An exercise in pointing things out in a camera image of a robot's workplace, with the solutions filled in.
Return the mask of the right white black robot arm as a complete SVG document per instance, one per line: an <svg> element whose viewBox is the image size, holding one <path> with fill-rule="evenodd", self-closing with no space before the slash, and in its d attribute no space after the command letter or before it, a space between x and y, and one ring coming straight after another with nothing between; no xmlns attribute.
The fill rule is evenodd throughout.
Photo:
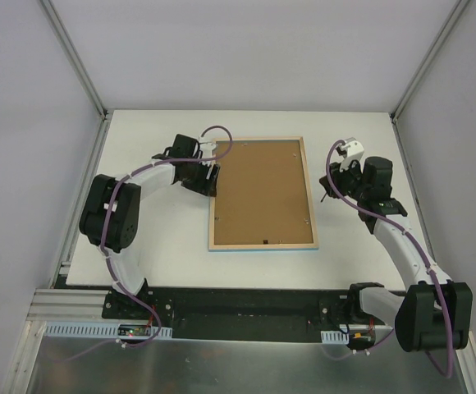
<svg viewBox="0 0 476 394"><path fill-rule="evenodd" d="M393 198L393 163L369 157L361 163L327 163L320 179L327 196L352 204L368 231L384 247L400 274L400 297L379 284L356 284L345 302L346 317L361 324L372 316L393 327L406 352L464 349L469 340L473 293L454 282L414 236L408 213Z"/></svg>

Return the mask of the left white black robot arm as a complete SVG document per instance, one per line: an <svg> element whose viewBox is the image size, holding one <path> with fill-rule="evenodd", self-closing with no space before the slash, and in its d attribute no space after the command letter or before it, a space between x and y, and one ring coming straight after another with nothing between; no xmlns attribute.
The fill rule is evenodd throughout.
<svg viewBox="0 0 476 394"><path fill-rule="evenodd" d="M92 180L79 220L79 231L106 262L112 288L123 294L120 308L129 318L143 318L149 300L140 294L146 285L136 241L140 238L140 206L153 193L179 184L199 195L217 195L220 165L217 144L203 132L199 138L176 135L171 146L141 167L114 177Z"/></svg>

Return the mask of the blue wooden picture frame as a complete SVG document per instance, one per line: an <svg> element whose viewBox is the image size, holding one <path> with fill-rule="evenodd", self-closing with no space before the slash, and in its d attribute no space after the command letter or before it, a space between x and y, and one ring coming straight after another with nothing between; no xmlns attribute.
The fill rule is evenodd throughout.
<svg viewBox="0 0 476 394"><path fill-rule="evenodd" d="M316 250L318 231L301 136L215 141L220 172L210 201L211 251Z"/></svg>

